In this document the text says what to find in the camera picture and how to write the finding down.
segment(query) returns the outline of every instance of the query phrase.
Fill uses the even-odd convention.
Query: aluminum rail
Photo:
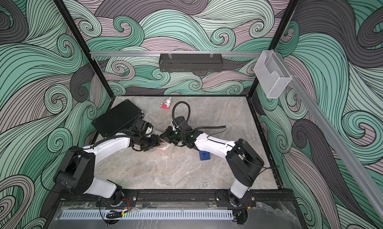
[[[92,57],[160,57],[160,54],[222,54],[222,57],[258,58],[262,52],[246,51],[133,51],[100,50],[90,51]]]

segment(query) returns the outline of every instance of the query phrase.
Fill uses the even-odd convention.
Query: perforated metal panel
[[[110,210],[101,210],[104,219]],[[64,210],[60,220],[102,219],[98,210]],[[129,212],[121,219],[125,220],[233,220],[231,210],[155,210],[143,209]]]

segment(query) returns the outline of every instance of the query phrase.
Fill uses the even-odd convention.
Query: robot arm
[[[151,124],[138,119],[134,125],[134,132],[125,130],[94,145],[83,148],[71,147],[55,174],[55,183],[74,195],[87,193],[101,196],[109,199],[110,204],[118,205],[123,198],[122,188],[109,180],[95,177],[95,165],[127,147],[140,145],[140,151],[147,151],[160,145],[159,136],[150,135],[152,131]]]
[[[178,145],[180,142],[188,148],[210,152],[227,160],[234,174],[234,182],[230,187],[230,201],[233,205],[242,204],[243,196],[253,185],[259,172],[264,166],[261,157],[243,139],[236,142],[226,141],[208,136],[198,130],[192,130],[184,117],[177,117],[160,135],[168,143]]]
[[[74,195],[93,194],[107,198],[112,205],[118,205],[123,198],[122,188],[109,180],[94,177],[95,165],[109,155],[135,144],[140,145],[143,151],[149,150],[159,145],[161,138],[168,143],[178,145],[181,142],[188,148],[207,151],[226,159],[235,176],[229,198],[233,205],[240,206],[244,194],[253,185],[264,165],[259,155],[243,139],[226,141],[192,130],[184,117],[175,118],[172,124],[160,136],[149,135],[153,126],[138,119],[134,131],[123,131],[95,145],[83,148],[74,146],[65,154],[54,180]]]

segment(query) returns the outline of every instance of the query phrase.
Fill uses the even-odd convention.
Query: clear plastic box
[[[261,53],[254,72],[267,98],[278,98],[291,81],[285,60],[273,50]]]

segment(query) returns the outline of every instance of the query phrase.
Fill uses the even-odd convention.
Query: blue object
[[[206,151],[199,151],[199,158],[201,161],[209,160],[210,159],[210,153],[206,152]]]

